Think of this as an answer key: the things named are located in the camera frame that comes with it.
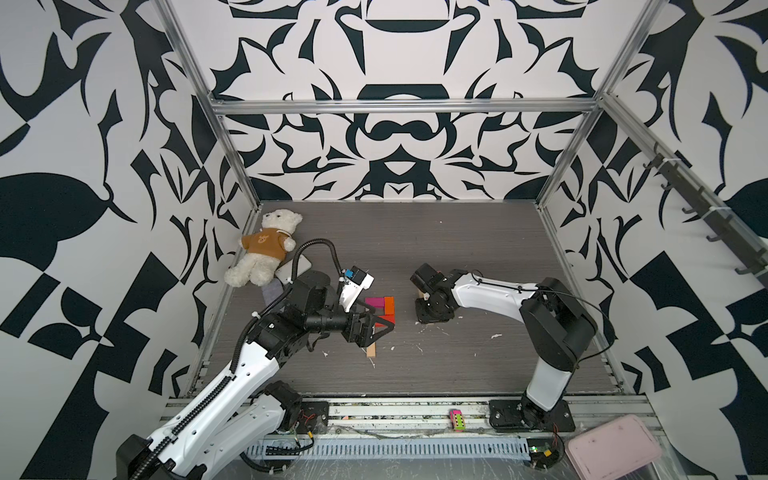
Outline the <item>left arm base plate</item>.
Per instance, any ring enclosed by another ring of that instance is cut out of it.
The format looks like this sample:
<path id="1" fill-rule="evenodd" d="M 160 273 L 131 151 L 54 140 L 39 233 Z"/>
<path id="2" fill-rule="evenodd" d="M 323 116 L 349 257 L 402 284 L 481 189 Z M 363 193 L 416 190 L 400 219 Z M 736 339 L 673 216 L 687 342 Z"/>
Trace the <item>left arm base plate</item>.
<path id="1" fill-rule="evenodd" d="M 289 407 L 281 428 L 300 435 L 327 431 L 330 404 L 326 401 L 302 402 Z"/>

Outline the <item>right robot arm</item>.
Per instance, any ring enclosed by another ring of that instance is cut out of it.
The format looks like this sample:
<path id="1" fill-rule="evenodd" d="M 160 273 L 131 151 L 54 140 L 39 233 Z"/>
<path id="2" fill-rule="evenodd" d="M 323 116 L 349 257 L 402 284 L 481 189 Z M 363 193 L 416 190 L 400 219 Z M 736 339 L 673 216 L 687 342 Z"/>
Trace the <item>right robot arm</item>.
<path id="1" fill-rule="evenodd" d="M 521 409 L 542 417 L 555 410 L 577 365 L 598 333 L 586 302 L 561 281 L 539 283 L 493 280 L 465 270 L 447 274 L 427 263 L 410 277 L 422 294 L 415 301 L 422 324 L 445 323 L 461 308 L 495 313 L 521 322 L 538 355 Z"/>

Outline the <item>orange block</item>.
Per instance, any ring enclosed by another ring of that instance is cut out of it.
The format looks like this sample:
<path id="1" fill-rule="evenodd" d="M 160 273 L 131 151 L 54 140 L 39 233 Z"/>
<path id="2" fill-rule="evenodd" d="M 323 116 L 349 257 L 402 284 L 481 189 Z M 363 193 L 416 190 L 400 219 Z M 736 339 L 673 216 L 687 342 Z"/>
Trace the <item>orange block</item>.
<path id="1" fill-rule="evenodd" d="M 396 323 L 395 314 L 396 314 L 395 299 L 393 297 L 385 297 L 384 298 L 384 319 L 392 324 L 395 324 Z"/>

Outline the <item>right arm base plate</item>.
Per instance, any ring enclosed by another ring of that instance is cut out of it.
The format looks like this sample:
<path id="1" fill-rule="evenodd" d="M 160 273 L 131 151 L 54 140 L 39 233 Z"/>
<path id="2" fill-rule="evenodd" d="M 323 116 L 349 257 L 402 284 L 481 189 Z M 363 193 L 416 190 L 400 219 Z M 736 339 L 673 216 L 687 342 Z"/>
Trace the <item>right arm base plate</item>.
<path id="1" fill-rule="evenodd" d="M 527 397 L 519 400 L 491 400 L 489 424 L 501 433 L 574 432 L 576 425 L 568 403 L 561 399 L 545 411 Z"/>

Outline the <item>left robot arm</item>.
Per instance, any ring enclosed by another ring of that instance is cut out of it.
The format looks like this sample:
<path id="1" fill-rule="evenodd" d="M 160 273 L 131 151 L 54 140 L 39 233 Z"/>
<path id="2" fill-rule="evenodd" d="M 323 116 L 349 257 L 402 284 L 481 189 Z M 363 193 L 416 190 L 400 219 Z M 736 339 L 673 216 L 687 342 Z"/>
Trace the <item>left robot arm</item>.
<path id="1" fill-rule="evenodd" d="M 283 293 L 246 325 L 230 363 L 180 413 L 149 437 L 129 437 L 116 453 L 119 479 L 212 479 L 258 440 L 287 432 L 302 397 L 275 375 L 310 335 L 338 332 L 366 348 L 391 332 L 360 294 L 373 283 L 352 267 L 333 286 L 328 275 L 294 274 Z"/>

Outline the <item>magenta block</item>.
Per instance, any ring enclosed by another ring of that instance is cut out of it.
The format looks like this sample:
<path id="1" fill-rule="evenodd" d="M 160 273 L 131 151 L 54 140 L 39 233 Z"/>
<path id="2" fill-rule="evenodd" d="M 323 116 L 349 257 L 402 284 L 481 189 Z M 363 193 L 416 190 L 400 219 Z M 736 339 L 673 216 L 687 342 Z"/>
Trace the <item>magenta block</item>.
<path id="1" fill-rule="evenodd" d="M 386 300 L 384 297 L 367 297 L 365 302 L 371 307 L 377 309 L 383 309 L 386 306 Z"/>

